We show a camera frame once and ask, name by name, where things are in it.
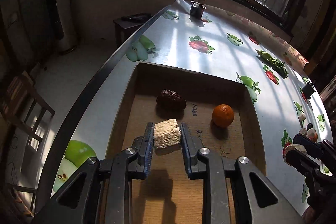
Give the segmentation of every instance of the chair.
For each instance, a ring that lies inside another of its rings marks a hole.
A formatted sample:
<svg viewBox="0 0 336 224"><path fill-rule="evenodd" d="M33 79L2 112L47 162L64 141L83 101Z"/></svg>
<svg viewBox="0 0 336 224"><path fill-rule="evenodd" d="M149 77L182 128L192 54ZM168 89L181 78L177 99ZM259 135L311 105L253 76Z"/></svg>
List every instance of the chair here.
<svg viewBox="0 0 336 224"><path fill-rule="evenodd" d="M19 76L15 76L14 79L10 82L7 90L4 92L0 111L4 119L6 119L8 122L12 123L14 126L18 127L19 129L27 133L30 137L41 142L42 138L36 134L36 130L45 112L48 110L51 113L51 116L54 116L55 111L37 93L37 91L32 86L32 81L28 79L25 76L25 74L27 75L27 73L24 72ZM31 104L26 119L22 122L16 116L16 113L19 110L20 104L27 95L33 97L34 101ZM31 128L26 124L26 121L36 103L38 103L42 108L33 128Z"/></svg>

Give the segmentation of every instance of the silver bolt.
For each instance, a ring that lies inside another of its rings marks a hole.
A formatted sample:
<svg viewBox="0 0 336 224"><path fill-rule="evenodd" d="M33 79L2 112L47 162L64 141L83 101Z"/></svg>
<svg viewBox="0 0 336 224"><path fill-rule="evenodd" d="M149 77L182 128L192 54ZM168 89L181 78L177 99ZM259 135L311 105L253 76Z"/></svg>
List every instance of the silver bolt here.
<svg viewBox="0 0 336 224"><path fill-rule="evenodd" d="M207 155L207 154L210 153L210 150L209 150L208 148L206 148L206 147L203 147L203 148L201 148L201 149L199 150L199 152L200 152L201 154L203 154L203 155Z"/></svg>
<svg viewBox="0 0 336 224"><path fill-rule="evenodd" d="M249 159L246 158L245 156L241 156L241 157L239 157L239 162L240 162L241 164L246 164L246 163L249 162Z"/></svg>
<svg viewBox="0 0 336 224"><path fill-rule="evenodd" d="M133 155L134 153L135 153L135 149L134 148L127 148L126 149L126 154Z"/></svg>
<svg viewBox="0 0 336 224"><path fill-rule="evenodd" d="M88 164L95 164L95 163L97 162L97 158L96 158L96 157L88 158L88 159L86 160L86 162L87 162Z"/></svg>

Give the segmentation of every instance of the dried red date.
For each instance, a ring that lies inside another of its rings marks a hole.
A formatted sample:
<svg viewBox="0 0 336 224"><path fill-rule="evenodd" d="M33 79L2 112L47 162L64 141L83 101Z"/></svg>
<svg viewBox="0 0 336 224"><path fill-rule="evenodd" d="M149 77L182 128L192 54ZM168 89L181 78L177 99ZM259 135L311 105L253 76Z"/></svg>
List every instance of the dried red date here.
<svg viewBox="0 0 336 224"><path fill-rule="evenodd" d="M157 97L156 102L162 108L172 111L181 111L185 109L186 100L171 90L163 90Z"/></svg>

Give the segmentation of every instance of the cardboard box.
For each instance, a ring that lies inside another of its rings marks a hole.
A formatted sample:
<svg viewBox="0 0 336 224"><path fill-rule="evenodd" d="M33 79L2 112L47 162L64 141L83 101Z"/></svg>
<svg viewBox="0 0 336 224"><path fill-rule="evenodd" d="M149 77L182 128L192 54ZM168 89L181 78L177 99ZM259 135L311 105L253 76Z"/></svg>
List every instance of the cardboard box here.
<svg viewBox="0 0 336 224"><path fill-rule="evenodd" d="M187 101L182 114L162 111L156 106L156 98L163 89L173 90ZM214 107L220 104L230 105L235 112L227 129L218 128L211 121ZM130 147L134 138L144 134L147 122L171 118L178 123L186 122L192 135L199 136L210 150L230 159L245 155L265 174L260 127L243 84L152 63L141 62L132 73L106 157ZM133 180L132 187L134 224L202 222L203 181L188 179L181 150L161 156L154 153L150 175L144 181Z"/></svg>

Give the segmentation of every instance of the tangerine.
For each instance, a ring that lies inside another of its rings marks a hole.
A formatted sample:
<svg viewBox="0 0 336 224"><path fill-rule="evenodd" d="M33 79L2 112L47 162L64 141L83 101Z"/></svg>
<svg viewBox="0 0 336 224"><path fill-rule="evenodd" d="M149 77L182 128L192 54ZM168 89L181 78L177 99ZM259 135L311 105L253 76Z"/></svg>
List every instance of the tangerine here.
<svg viewBox="0 0 336 224"><path fill-rule="evenodd" d="M235 114L229 105L218 105L212 112L212 120L215 125L226 128L232 124Z"/></svg>

